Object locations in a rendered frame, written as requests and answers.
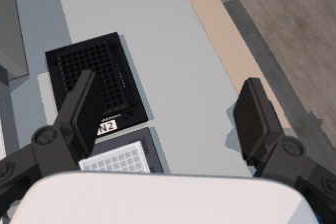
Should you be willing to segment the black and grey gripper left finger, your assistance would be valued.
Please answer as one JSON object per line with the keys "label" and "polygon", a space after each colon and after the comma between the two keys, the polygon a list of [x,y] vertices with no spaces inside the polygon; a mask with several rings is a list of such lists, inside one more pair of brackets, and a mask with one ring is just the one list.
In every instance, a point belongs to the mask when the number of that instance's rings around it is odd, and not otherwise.
{"label": "black and grey gripper left finger", "polygon": [[98,73],[84,69],[53,125],[37,129],[30,144],[0,160],[0,220],[40,179],[81,170],[78,162],[92,153],[104,111]]}

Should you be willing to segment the clear multiwell plate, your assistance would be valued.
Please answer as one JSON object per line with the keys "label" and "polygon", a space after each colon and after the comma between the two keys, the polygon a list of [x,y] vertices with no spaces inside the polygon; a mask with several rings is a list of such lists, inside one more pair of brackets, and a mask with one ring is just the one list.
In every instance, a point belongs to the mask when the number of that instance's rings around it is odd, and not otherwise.
{"label": "clear multiwell plate", "polygon": [[81,170],[150,173],[140,141],[83,159],[78,163]]}

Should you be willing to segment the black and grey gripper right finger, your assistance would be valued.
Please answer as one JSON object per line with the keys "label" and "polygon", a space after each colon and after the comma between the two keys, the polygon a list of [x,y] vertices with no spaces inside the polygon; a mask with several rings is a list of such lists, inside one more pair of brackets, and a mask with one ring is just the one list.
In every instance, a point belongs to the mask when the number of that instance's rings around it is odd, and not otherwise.
{"label": "black and grey gripper right finger", "polygon": [[253,177],[295,188],[323,224],[336,224],[336,175],[308,157],[299,139],[285,135],[260,78],[244,81],[233,117],[243,159],[256,169]]}

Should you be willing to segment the grey flat mat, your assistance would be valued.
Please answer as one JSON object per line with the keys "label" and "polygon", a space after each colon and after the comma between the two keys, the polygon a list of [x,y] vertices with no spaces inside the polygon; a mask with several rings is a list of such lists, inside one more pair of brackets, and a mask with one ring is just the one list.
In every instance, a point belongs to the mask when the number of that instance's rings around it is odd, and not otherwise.
{"label": "grey flat mat", "polygon": [[164,173],[253,177],[238,94],[189,0],[16,0],[29,75],[9,81],[20,149],[58,112],[45,52],[118,32]]}

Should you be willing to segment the black multi-well plate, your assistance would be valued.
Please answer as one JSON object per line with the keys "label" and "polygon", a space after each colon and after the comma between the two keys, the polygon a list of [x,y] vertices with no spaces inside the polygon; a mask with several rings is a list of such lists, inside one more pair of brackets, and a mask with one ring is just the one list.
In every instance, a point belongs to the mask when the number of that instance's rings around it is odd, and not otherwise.
{"label": "black multi-well plate", "polygon": [[106,110],[104,111],[101,122],[122,116],[124,113],[128,114],[133,112],[109,39],[100,40],[56,53],[56,59],[65,98],[69,91],[74,88],[82,71],[84,69],[94,69],[95,72],[98,72],[103,97],[105,97]]}

